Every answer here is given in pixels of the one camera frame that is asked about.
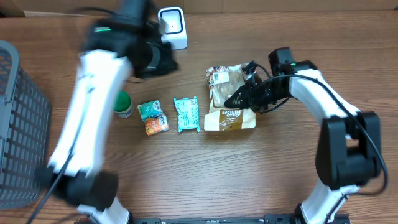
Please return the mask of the green lid jar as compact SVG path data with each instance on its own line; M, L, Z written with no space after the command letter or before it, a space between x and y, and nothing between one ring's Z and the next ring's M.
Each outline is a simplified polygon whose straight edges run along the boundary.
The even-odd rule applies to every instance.
M116 98L114 105L114 112L120 118L128 118L133 114L133 103L131 97L127 92L121 90Z

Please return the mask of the beige brown snack pouch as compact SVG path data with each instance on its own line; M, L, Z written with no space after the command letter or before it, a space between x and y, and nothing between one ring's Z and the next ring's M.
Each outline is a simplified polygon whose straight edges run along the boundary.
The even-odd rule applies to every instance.
M225 101L245 84L243 64L211 67L205 72L210 90L210 108L204 117L204 130L230 131L256 127L256 114L250 109L227 108Z

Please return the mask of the small orange snack packet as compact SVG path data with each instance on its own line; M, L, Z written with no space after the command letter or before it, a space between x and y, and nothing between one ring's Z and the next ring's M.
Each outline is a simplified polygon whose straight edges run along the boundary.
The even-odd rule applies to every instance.
M145 131L148 136L169 130L169 123L164 113L156 118L148 118L145 120Z

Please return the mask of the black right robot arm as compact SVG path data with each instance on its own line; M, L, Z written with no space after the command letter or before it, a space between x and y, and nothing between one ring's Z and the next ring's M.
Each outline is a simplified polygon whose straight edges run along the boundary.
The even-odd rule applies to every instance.
M301 101L320 124L315 158L319 178L310 196L291 214L266 214L263 223L350 223L338 210L352 195L379 174L387 174L381 156L380 120L374 112L362 112L327 84L311 61L297 62L289 47L268 55L271 71L261 80L258 64L248 63L248 75L224 103L227 108L251 109L264 114L288 99Z

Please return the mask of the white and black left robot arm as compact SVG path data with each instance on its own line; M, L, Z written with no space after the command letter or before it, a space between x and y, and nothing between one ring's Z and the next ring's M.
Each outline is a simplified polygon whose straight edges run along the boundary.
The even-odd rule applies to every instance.
M164 23L154 21L151 1L124 1L117 12L90 27L60 139L37 180L95 223L132 223L117 198L118 176L102 170L109 125L129 77L147 79L178 68L163 42Z

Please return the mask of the large teal snack packet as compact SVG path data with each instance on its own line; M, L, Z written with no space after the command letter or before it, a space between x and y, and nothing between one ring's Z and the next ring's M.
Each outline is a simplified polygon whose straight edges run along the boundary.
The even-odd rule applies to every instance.
M174 98L174 105L177 111L178 132L195 129L200 132L199 107L196 96L193 98Z

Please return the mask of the small teal snack packet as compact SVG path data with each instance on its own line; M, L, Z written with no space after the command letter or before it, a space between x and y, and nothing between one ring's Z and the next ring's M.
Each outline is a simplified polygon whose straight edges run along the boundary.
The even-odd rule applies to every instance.
M156 118L163 113L160 101L150 101L137 106L142 121L149 118Z

